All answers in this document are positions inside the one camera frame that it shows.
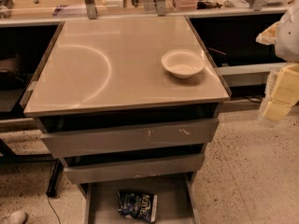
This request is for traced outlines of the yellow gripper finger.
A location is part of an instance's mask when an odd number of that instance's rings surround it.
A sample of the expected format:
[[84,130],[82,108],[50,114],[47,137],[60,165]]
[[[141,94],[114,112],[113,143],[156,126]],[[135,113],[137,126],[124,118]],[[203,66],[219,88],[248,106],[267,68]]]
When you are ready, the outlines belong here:
[[277,37],[278,22],[273,23],[263,32],[259,33],[256,41],[263,45],[275,45]]
[[299,63],[289,63],[280,70],[272,70],[267,78],[265,97],[261,104],[261,118],[279,122],[299,102]]

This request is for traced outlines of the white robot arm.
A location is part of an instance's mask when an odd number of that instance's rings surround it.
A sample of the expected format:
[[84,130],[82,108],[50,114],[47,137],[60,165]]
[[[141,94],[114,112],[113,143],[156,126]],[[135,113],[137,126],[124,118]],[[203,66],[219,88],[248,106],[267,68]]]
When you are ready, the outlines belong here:
[[260,33],[256,41],[274,45],[276,56],[287,63],[280,70],[270,71],[259,109],[261,123],[273,127],[299,102],[299,1],[295,1],[279,21]]

